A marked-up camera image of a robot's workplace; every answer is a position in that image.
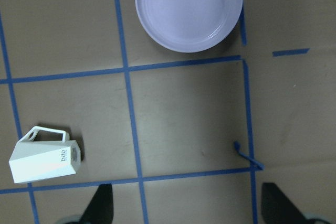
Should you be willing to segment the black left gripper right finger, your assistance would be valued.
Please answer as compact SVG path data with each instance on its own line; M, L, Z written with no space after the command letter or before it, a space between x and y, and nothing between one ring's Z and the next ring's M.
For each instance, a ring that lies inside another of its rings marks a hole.
M305 216L275 183L262 184L261 215L265 223L307 223Z

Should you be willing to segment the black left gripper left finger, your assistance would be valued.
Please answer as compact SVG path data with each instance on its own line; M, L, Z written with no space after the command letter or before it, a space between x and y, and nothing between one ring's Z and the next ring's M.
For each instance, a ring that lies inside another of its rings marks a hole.
M112 223L113 190L111 184L101 184L88 207L79 219L79 223Z

